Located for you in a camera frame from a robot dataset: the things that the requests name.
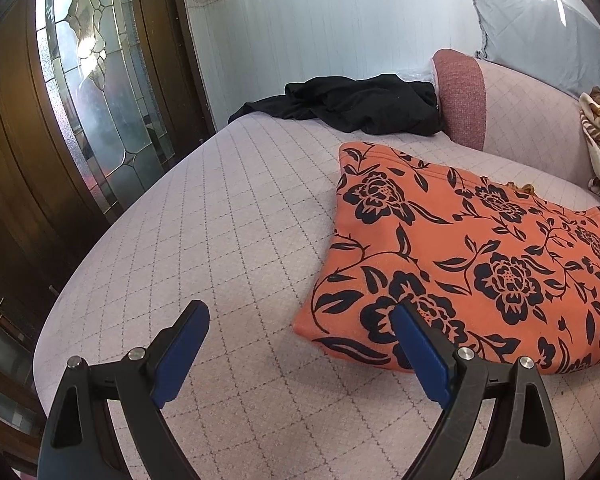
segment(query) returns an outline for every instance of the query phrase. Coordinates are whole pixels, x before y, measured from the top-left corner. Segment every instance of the light blue pillow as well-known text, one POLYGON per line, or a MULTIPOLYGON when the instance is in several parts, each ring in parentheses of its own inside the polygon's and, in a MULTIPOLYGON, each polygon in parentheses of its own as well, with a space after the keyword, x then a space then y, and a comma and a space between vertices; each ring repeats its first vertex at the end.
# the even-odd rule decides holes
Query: light blue pillow
POLYGON ((578 98, 600 87, 600 29, 557 0, 474 0, 480 59, 536 78, 578 98))

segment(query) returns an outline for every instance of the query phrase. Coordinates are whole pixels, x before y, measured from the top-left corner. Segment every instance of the blue gripper pad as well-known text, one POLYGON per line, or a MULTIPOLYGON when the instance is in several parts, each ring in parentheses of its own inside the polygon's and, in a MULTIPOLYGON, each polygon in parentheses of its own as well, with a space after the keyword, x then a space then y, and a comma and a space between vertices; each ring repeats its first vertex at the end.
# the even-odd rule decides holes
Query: blue gripper pad
POLYGON ((391 313, 391 324, 402 350, 407 355, 422 389, 443 410, 451 401, 449 371, 428 337, 411 314, 398 304, 391 313))
POLYGON ((196 308, 173 339, 155 370, 151 398, 160 409, 165 402, 178 396, 180 387, 209 330, 208 307, 202 301, 192 303, 196 303, 196 308))

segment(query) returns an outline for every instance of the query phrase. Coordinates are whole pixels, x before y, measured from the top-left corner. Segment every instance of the pillow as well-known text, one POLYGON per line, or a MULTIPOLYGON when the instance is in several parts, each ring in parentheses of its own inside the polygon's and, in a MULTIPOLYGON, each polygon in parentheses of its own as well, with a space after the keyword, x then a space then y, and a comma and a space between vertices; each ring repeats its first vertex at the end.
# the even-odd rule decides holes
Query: pillow
POLYGON ((477 56, 575 98, 600 86, 600 30, 560 5, 557 0, 474 0, 483 39, 477 56))
POLYGON ((380 144, 340 148, 335 230, 293 330, 327 354, 409 370, 398 302, 457 346, 544 373, 600 362, 600 207, 573 212, 380 144))

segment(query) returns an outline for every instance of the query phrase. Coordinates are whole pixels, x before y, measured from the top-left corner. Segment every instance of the metal screw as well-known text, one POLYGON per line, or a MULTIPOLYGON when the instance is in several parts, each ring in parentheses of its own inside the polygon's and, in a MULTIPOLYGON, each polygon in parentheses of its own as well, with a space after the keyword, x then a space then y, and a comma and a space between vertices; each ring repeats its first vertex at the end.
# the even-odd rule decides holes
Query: metal screw
POLYGON ((523 355, 520 358, 520 364, 523 365, 523 367, 525 368, 529 368, 530 370, 535 365, 534 360, 531 357, 527 357, 526 355, 523 355))
POLYGON ((145 353, 146 351, 144 350, 144 348, 142 348, 141 346, 137 346, 136 348, 132 348, 131 350, 129 350, 129 353, 127 355, 132 361, 139 361, 144 357, 145 353))
POLYGON ((458 349, 458 357, 465 361, 470 361, 475 357, 475 352, 466 346, 461 346, 458 349))
POLYGON ((72 355, 66 360, 66 366, 67 368, 71 368, 71 370, 73 370, 74 368, 80 366, 81 362, 82 358, 79 355, 72 355))

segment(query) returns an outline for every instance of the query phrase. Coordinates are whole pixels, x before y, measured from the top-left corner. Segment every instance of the white wall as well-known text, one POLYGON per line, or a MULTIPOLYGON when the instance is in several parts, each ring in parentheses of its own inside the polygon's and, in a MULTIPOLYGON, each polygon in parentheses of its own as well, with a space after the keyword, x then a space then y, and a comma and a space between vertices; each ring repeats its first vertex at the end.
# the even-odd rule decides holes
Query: white wall
MULTIPOLYGON (((564 0, 595 22, 580 0, 564 0)), ((218 129, 244 102, 318 75, 417 70, 440 48, 473 55, 472 0, 187 0, 218 129)))

